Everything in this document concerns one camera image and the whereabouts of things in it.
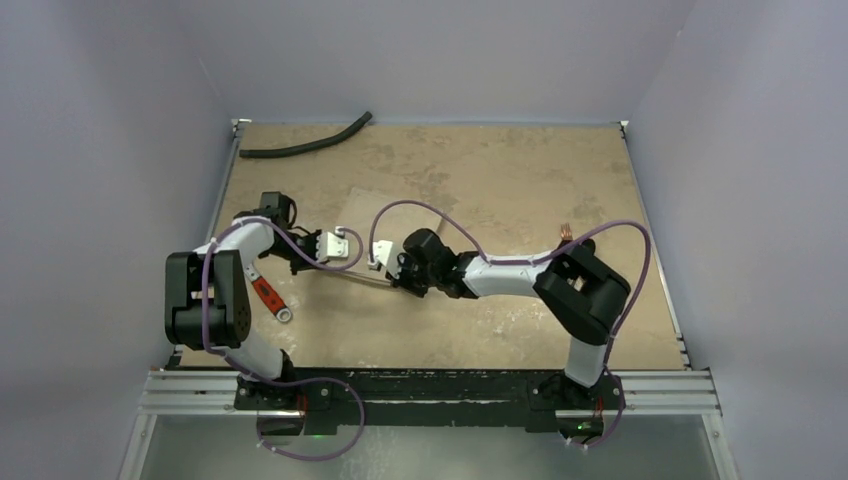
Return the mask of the beige cloth napkin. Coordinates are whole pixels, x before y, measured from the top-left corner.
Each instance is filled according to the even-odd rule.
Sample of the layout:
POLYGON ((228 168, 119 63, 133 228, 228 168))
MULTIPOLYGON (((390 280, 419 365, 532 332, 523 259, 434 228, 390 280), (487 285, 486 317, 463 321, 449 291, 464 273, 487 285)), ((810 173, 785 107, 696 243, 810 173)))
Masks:
MULTIPOLYGON (((377 213, 397 198, 380 192, 352 188, 341 210, 330 217, 329 230, 335 227, 347 227, 359 233, 365 246, 369 246, 369 232, 377 213)), ((387 240, 400 245, 413 231, 422 227, 431 227, 434 220, 431 213, 414 205, 399 205, 384 213, 378 222, 375 241, 387 240)), ((316 285, 339 289, 345 293, 358 291, 393 291, 385 278, 385 271, 368 269, 367 253, 358 264, 345 272, 319 272, 316 285)))

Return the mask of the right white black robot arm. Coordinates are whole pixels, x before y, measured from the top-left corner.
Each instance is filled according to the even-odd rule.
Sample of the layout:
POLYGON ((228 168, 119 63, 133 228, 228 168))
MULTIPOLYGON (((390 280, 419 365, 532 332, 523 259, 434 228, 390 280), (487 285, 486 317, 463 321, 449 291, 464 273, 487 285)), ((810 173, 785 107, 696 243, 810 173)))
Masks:
POLYGON ((570 336, 563 371, 547 385, 584 407, 596 399, 615 322, 625 310, 630 284, 585 240, 562 252, 487 257, 455 252, 433 230, 422 228, 402 244, 373 245, 370 266, 390 285, 416 297, 437 289, 453 299, 516 296, 540 300, 570 336))

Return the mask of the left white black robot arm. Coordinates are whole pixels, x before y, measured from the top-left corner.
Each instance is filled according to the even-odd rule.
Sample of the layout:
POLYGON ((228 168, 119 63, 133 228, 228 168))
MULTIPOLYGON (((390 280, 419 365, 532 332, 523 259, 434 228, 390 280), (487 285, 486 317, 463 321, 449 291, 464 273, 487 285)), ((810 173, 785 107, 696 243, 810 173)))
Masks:
POLYGON ((254 262, 276 256, 289 261, 292 273, 317 264, 321 233, 296 226, 296 219, 293 199, 264 192, 258 208, 238 213, 206 244, 166 259, 166 336, 174 345, 234 362, 238 410, 306 408, 289 355, 253 328, 249 298, 255 293, 276 320, 292 320, 289 305, 254 262))

